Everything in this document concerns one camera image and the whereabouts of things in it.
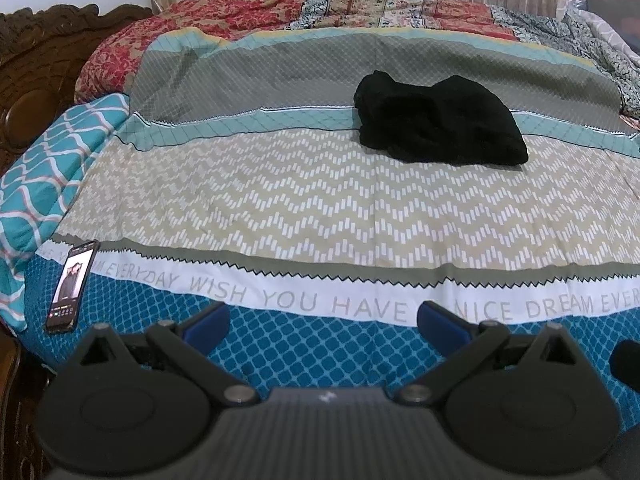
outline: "carved wooden headboard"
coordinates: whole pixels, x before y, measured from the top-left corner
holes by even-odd
[[[0,175],[73,104],[76,79],[98,45],[151,9],[53,6],[0,14]]]

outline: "teal stripe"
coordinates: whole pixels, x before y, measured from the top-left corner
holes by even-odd
[[[514,112],[524,134],[563,140],[577,146],[598,148],[640,158],[638,144],[624,135],[601,132],[588,126],[571,124],[536,114]],[[122,142],[146,152],[154,147],[179,146],[193,139],[228,137],[235,134],[267,133],[292,128],[318,130],[357,130],[360,118],[355,108],[296,108],[258,110],[233,117],[182,124],[157,124],[134,114],[117,132]]]
[[[198,57],[210,57],[223,50],[233,50],[244,48],[252,50],[262,46],[269,46],[278,43],[294,43],[298,41],[315,40],[318,38],[331,38],[335,36],[346,36],[348,34],[380,34],[383,36],[399,36],[408,40],[417,38],[435,38],[442,41],[457,41],[466,43],[475,48],[491,50],[503,54],[510,54],[515,57],[524,57],[534,61],[547,61],[553,64],[569,64],[579,66],[590,72],[600,74],[592,64],[587,64],[579,58],[563,54],[558,50],[533,44],[519,43],[517,41],[495,40],[479,34],[468,32],[447,32],[442,30],[431,30],[428,28],[386,28],[384,32],[372,32],[369,28],[316,28],[311,30],[300,30],[289,34],[277,34],[275,36],[256,36],[250,34],[240,40],[224,45],[217,45],[206,36],[192,30],[183,30],[180,33],[169,32],[156,38],[146,50],[161,51],[167,53],[179,53],[185,50],[193,50]]]

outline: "image of person on phone screen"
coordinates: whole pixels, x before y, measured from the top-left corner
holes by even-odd
[[[62,280],[62,284],[60,285],[58,301],[68,300],[74,297],[74,290],[76,288],[78,278],[81,276],[81,269],[82,264],[80,263],[73,264],[71,267],[69,267],[69,270],[66,272],[66,276],[64,280]]]

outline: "white fabric border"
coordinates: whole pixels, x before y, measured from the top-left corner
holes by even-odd
[[[63,264],[70,247],[48,240],[37,254]],[[640,276],[513,288],[463,286],[446,281],[414,288],[390,283],[256,275],[221,264],[147,258],[133,251],[100,252],[91,272],[247,308],[355,321],[379,320],[398,326],[416,326],[417,309],[425,300],[433,300],[469,322],[497,319],[506,324],[561,316],[606,316],[640,306]]]

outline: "wooden bed frame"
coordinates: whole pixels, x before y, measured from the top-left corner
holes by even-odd
[[[76,79],[92,52],[151,9],[59,5],[0,14],[0,175],[73,104]],[[0,326],[0,480],[39,480],[50,470],[33,431],[52,374]]]

